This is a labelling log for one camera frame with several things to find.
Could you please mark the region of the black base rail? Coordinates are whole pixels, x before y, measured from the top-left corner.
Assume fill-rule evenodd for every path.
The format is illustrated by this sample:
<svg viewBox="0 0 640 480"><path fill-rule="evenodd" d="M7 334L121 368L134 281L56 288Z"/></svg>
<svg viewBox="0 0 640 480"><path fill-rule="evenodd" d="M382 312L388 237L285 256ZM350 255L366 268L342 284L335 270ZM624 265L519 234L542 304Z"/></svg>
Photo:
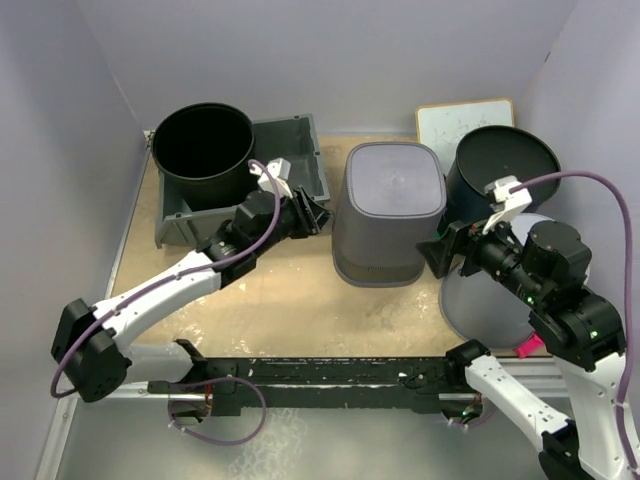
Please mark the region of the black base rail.
<svg viewBox="0 0 640 480"><path fill-rule="evenodd" d="M466 381L443 357L233 358L209 357L177 385L152 381L147 390L172 400L201 394L208 379L239 382L212 388L213 416L238 416L244 408L405 409L437 413L443 400L474 397Z"/></svg>

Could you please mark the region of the light grey round bin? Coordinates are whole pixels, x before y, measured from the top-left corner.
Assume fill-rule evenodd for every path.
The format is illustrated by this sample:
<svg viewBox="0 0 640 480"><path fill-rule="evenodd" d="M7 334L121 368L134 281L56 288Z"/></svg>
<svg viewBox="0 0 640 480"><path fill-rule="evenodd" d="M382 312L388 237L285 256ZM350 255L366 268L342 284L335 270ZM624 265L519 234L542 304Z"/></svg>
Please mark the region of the light grey round bin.
<svg viewBox="0 0 640 480"><path fill-rule="evenodd" d="M584 295L592 252L575 228L538 214L521 214L490 233L497 237L500 275L465 276L457 257L444 277L440 308L460 337L514 350L534 334L532 313L557 313Z"/></svg>

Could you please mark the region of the grey plastic tray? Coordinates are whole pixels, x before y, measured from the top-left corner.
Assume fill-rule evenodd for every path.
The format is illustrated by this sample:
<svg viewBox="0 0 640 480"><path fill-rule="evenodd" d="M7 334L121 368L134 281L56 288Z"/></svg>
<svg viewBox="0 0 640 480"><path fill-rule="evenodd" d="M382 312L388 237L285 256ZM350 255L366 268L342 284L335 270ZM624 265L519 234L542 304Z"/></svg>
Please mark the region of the grey plastic tray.
<svg viewBox="0 0 640 480"><path fill-rule="evenodd" d="M288 184L303 187L314 202L325 205L330 191L313 116L302 114L261 120L254 124L255 158L265 164L284 158L290 164ZM196 210L189 206L177 187L159 175L158 210L154 241L158 248L165 245L196 247L212 236L220 225L234 216L235 208Z"/></svg>

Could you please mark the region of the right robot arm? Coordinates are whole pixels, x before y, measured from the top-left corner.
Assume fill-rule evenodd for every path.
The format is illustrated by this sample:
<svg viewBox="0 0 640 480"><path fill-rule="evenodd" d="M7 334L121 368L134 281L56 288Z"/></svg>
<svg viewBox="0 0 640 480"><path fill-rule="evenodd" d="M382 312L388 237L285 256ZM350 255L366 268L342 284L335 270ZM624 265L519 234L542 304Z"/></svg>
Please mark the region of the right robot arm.
<svg viewBox="0 0 640 480"><path fill-rule="evenodd" d="M446 354L446 383L488 398L528 438L550 479L636 479L639 438L623 391L631 352L611 302L584 283L591 251L571 226L536 223L520 243L507 222L451 224L437 240L417 244L431 272L444 277L454 256L461 275L486 272L529 310L529 323L564 378L573 415L543 402L481 342Z"/></svg>

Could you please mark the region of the pink plastic clip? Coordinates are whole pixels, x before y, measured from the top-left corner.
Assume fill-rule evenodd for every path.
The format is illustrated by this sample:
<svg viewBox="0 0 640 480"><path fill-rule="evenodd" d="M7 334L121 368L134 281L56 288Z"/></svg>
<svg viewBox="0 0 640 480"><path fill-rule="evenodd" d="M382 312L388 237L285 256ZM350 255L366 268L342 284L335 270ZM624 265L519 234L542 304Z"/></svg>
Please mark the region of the pink plastic clip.
<svg viewBox="0 0 640 480"><path fill-rule="evenodd" d="M529 339L515 348L514 351L517 356L522 359L529 357L543 346L544 342L542 339L537 334L533 334Z"/></svg>

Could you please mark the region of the black ribbed round bin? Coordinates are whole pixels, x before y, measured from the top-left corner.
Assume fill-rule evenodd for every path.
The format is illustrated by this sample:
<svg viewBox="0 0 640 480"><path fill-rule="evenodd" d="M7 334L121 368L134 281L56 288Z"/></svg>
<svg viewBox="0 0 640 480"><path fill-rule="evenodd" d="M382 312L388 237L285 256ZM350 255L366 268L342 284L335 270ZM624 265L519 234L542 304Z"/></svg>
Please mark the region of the black ribbed round bin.
<svg viewBox="0 0 640 480"><path fill-rule="evenodd" d="M221 103L184 107L155 129L152 155L158 169L193 210L225 208L256 189L252 121Z"/></svg>

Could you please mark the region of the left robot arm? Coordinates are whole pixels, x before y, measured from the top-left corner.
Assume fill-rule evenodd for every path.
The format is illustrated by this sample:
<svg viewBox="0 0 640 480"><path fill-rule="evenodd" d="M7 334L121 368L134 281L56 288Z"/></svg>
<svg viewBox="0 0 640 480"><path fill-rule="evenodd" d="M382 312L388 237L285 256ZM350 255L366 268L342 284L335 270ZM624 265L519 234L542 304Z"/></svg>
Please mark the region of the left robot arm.
<svg viewBox="0 0 640 480"><path fill-rule="evenodd" d="M87 403L127 383L164 381L184 392L202 387L207 361L183 340L143 345L138 338L185 305L216 293L257 266L258 258L286 239L319 234L328 209L303 188L279 197L254 191L234 216L182 260L143 284L94 305L77 299L62 311L51 355L58 367L50 386L55 398L67 378Z"/></svg>

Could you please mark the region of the dark blue round bin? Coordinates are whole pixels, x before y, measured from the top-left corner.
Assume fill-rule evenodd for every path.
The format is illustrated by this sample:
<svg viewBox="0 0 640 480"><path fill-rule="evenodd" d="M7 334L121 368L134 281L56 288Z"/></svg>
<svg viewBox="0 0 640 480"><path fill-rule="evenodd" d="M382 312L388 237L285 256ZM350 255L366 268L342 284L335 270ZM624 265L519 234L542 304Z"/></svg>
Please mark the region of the dark blue round bin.
<svg viewBox="0 0 640 480"><path fill-rule="evenodd" d="M499 125L473 130L458 143L445 176L447 203L439 228L491 216L484 188L498 179L514 176L524 183L560 170L550 147L524 130Z"/></svg>

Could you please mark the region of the small whiteboard yellow frame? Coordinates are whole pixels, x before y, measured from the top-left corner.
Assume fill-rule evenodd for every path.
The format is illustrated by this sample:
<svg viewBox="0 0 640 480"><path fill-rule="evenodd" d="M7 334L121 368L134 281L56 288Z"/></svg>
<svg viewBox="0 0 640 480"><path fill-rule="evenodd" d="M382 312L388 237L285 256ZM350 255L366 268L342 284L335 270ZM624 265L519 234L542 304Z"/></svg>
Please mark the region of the small whiteboard yellow frame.
<svg viewBox="0 0 640 480"><path fill-rule="evenodd" d="M472 130L515 125L513 102L495 98L419 106L415 110L417 139L433 150L454 146Z"/></svg>

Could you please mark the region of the grey mesh square bin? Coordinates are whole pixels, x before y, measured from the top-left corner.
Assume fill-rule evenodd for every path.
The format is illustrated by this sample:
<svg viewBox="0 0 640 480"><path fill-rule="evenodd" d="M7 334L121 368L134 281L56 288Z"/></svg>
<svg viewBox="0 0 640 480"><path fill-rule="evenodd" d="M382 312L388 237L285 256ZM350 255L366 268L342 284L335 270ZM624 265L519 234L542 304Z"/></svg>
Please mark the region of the grey mesh square bin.
<svg viewBox="0 0 640 480"><path fill-rule="evenodd" d="M425 268L416 245L436 236L445 206L444 175L431 149L400 141L356 146L331 233L337 274L364 288L414 283Z"/></svg>

